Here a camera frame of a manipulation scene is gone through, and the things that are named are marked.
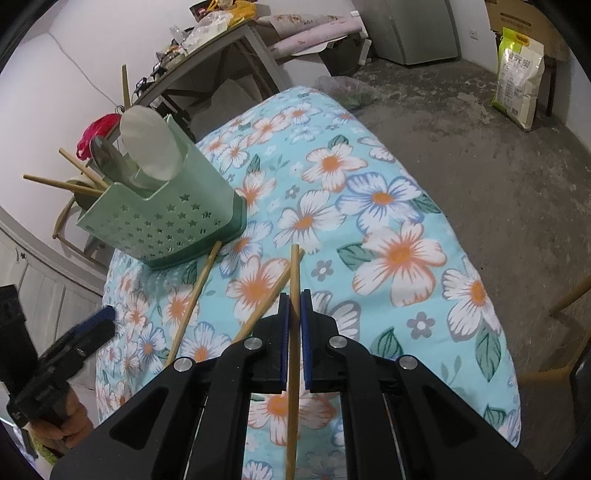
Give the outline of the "left hand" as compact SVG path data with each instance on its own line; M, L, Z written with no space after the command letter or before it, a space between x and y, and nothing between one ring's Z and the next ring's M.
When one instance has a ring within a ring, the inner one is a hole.
M86 407L77 394L69 389L65 399L65 417L55 423L33 420L29 430L42 445L59 454L65 454L87 438L94 426Z

